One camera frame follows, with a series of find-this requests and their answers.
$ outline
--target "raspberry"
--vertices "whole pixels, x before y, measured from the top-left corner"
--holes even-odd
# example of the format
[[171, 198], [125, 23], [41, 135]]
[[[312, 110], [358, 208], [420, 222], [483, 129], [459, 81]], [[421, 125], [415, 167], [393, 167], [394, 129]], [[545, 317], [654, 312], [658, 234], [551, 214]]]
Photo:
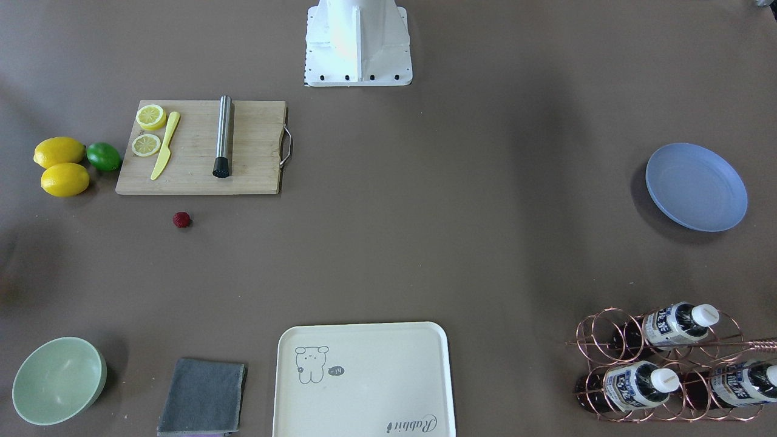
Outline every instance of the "raspberry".
[[177, 212], [172, 217], [172, 223], [176, 228], [186, 228], [192, 223], [192, 218], [186, 212]]

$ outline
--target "wooden cutting board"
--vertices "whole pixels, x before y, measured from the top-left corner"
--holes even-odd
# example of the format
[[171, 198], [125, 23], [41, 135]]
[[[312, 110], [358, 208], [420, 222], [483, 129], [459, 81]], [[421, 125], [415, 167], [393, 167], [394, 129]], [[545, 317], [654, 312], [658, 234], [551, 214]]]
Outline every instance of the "wooden cutting board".
[[218, 100], [142, 100], [138, 109], [158, 104], [181, 120], [170, 142], [170, 160], [157, 180], [151, 171], [159, 155], [141, 158], [132, 141], [142, 134], [163, 139], [165, 128], [144, 131], [133, 124], [116, 184], [118, 194], [277, 194], [280, 187], [280, 144], [286, 102], [234, 100], [232, 174], [213, 176], [218, 133]]

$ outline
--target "blue plate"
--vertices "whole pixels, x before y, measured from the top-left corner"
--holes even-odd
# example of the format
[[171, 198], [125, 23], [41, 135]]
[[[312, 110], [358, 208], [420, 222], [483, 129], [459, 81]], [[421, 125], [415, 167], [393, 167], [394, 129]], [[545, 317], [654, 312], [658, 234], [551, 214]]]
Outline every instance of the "blue plate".
[[725, 231], [747, 211], [737, 171], [700, 145], [679, 142], [658, 149], [647, 162], [645, 181], [658, 208], [686, 228]]

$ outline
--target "gray cloth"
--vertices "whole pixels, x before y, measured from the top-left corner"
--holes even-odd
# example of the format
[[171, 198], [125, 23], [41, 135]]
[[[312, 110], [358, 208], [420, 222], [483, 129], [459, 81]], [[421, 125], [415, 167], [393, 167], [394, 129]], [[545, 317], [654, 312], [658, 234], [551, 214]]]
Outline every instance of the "gray cloth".
[[245, 373], [243, 364], [179, 359], [157, 435], [236, 432]]

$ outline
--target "plastic bottle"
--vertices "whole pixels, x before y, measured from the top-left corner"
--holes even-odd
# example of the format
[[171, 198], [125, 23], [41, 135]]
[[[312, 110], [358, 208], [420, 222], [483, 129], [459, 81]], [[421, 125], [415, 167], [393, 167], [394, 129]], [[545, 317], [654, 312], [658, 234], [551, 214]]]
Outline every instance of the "plastic bottle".
[[644, 318], [637, 318], [637, 323], [642, 325], [642, 333], [633, 321], [626, 323], [622, 327], [625, 341], [621, 333], [615, 330], [612, 347], [620, 351], [625, 343], [626, 350], [622, 357], [634, 358], [639, 346], [643, 344], [644, 334], [644, 348], [637, 358], [646, 359], [658, 352], [703, 340], [709, 333], [709, 327], [718, 323], [718, 320], [718, 310], [708, 303], [698, 306], [688, 302], [675, 303]]
[[679, 386], [680, 379], [671, 369], [640, 361], [610, 368], [603, 375], [583, 376], [575, 393], [580, 393], [580, 405], [592, 413], [626, 412], [658, 407]]
[[709, 372], [683, 375], [683, 385], [693, 410], [747, 407], [777, 402], [777, 365], [750, 360], [716, 369], [709, 378], [714, 399], [701, 378], [708, 379]]

